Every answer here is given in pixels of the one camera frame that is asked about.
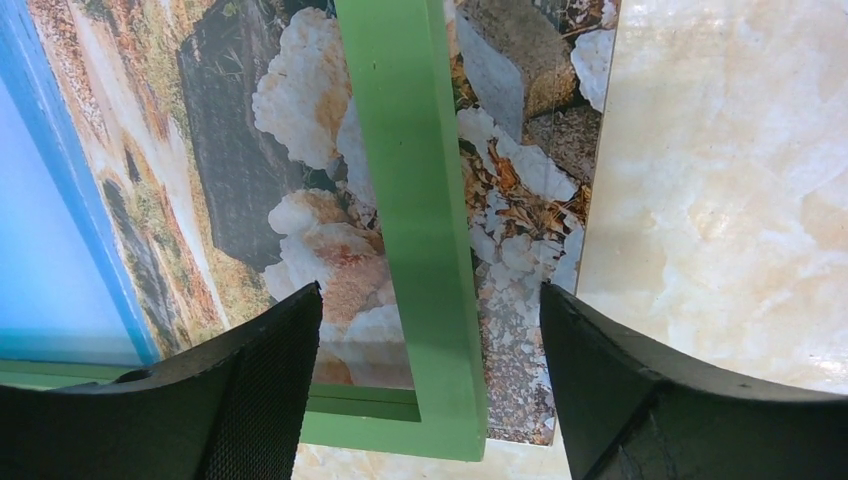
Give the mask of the green wooden picture frame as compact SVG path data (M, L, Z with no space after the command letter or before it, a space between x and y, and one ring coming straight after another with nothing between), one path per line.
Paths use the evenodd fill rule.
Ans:
M368 171L398 302L413 386L324 384L315 379L299 443L478 461L487 436L483 382L444 1L332 1L362 129ZM84 221L60 199L36 150L35 121L9 90L20 140L47 176L48 196L23 201L21 164L1 156L2 238L55 213L52 230L1 258L1 390L110 383L155 361L143 357L129 309L110 285L105 254L86 244Z

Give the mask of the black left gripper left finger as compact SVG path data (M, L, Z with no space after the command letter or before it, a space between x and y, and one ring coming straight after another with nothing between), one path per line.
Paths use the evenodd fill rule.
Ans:
M322 321L310 283L110 383L1 390L5 479L288 479Z

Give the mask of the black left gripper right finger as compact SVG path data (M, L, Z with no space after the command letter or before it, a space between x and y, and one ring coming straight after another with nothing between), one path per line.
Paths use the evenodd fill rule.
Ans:
M847 399L725 370L540 289L575 479L843 479Z

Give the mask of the beach landscape photo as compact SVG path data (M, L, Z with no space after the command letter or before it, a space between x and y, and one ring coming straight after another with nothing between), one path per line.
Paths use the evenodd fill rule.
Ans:
M617 1L444 5L491 438L554 433ZM413 386L332 1L5 1L1 81L155 361L317 281L315 379Z

